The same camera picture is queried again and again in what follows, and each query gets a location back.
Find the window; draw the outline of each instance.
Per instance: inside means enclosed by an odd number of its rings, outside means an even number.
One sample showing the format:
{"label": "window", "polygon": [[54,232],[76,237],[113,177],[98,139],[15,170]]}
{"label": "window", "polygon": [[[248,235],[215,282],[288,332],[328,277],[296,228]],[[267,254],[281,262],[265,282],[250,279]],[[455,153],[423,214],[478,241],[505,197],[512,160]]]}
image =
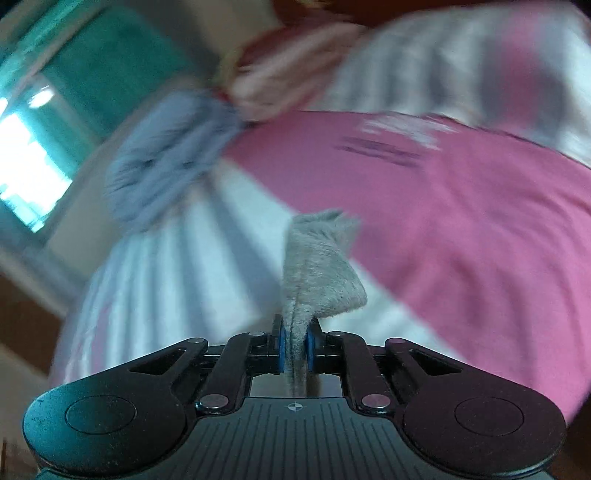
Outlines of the window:
{"label": "window", "polygon": [[[0,113],[7,105],[0,98]],[[33,232],[70,183],[16,113],[0,121],[0,200]]]}

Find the wooden floor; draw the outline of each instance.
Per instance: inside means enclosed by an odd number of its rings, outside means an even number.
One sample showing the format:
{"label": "wooden floor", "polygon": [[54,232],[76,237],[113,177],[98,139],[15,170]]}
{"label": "wooden floor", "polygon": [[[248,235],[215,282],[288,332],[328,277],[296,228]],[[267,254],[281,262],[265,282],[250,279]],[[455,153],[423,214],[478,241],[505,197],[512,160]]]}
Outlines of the wooden floor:
{"label": "wooden floor", "polygon": [[48,374],[61,321],[0,275],[0,342]]}
{"label": "wooden floor", "polygon": [[591,398],[569,426],[564,448],[550,473],[558,480],[591,479]]}

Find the grey cloth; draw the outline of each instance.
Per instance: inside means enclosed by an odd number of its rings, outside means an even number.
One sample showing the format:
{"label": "grey cloth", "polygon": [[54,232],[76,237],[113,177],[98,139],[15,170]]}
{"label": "grey cloth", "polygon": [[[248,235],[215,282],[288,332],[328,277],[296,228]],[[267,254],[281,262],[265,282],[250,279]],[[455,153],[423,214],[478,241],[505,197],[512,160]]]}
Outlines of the grey cloth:
{"label": "grey cloth", "polygon": [[242,129],[227,102],[207,90],[164,98],[134,129],[106,174],[105,197],[129,230],[148,229]]}
{"label": "grey cloth", "polygon": [[339,210],[296,216],[287,233],[282,313],[286,331],[285,373],[291,395],[306,396],[304,340],[312,318],[362,307],[365,289],[347,255],[358,222]]}

